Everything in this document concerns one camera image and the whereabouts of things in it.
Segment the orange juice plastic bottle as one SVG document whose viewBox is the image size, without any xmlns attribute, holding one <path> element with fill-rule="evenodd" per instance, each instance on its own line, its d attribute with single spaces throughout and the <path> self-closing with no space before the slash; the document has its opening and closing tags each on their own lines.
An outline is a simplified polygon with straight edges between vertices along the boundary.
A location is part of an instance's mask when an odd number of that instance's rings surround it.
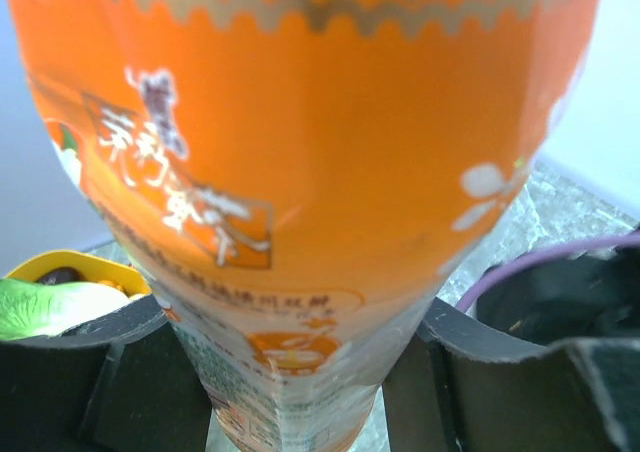
<svg viewBox="0 0 640 452">
<path fill-rule="evenodd" d="M 345 451 L 522 188 L 599 0 L 8 0 L 71 181 L 229 439 Z"/>
</svg>

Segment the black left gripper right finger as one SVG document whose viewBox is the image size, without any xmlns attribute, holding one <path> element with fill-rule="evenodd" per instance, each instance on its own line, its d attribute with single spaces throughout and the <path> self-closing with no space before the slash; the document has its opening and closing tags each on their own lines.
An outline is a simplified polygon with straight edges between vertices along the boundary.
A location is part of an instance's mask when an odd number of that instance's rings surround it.
<svg viewBox="0 0 640 452">
<path fill-rule="evenodd" d="M 393 451 L 639 448 L 634 338 L 543 347 L 435 299 L 383 395 Z"/>
</svg>

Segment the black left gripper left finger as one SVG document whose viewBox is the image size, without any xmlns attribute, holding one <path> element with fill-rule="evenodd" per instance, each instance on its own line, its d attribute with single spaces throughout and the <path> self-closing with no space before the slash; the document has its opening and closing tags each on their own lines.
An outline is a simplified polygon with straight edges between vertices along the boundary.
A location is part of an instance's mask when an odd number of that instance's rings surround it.
<svg viewBox="0 0 640 452">
<path fill-rule="evenodd" d="M 1 344 L 1 449 L 203 451 L 212 406 L 154 297 Z"/>
</svg>

